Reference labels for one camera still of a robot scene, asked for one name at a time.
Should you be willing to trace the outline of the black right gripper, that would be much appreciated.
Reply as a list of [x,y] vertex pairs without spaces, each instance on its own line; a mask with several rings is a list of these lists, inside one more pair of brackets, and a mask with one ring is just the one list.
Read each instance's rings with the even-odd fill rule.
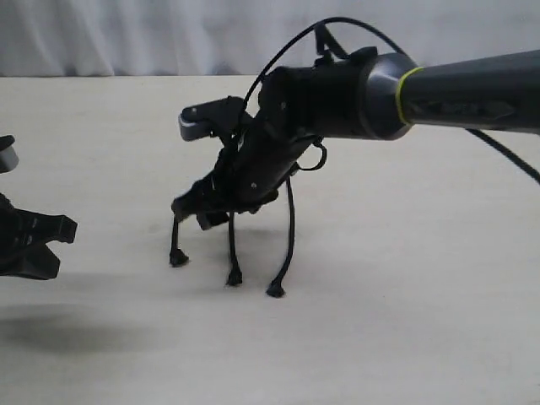
[[[312,144],[323,138],[370,138],[362,107],[377,57],[374,47],[364,47],[340,62],[274,68],[262,80],[258,112],[225,148],[213,180],[195,181],[176,197],[174,218],[196,215],[201,230],[210,230],[234,214],[258,213],[278,198],[278,187]],[[229,203],[254,204],[216,208],[219,194]]]

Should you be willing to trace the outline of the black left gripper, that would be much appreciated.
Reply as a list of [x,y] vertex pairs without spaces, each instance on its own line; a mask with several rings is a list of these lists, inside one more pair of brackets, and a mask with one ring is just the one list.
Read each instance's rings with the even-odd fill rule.
[[67,215],[18,209],[1,194],[1,276],[56,278],[60,260],[46,243],[72,244],[77,228]]

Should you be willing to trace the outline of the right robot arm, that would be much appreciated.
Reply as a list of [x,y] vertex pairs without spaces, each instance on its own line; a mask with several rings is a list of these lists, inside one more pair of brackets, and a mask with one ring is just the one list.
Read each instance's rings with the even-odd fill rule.
[[171,204],[204,228],[273,201],[299,157],[322,138],[393,141],[414,125],[539,131],[539,54],[526,51],[419,67],[401,53],[364,48],[341,62],[274,68],[255,115],[228,96],[184,108],[186,141],[216,137],[218,159]]

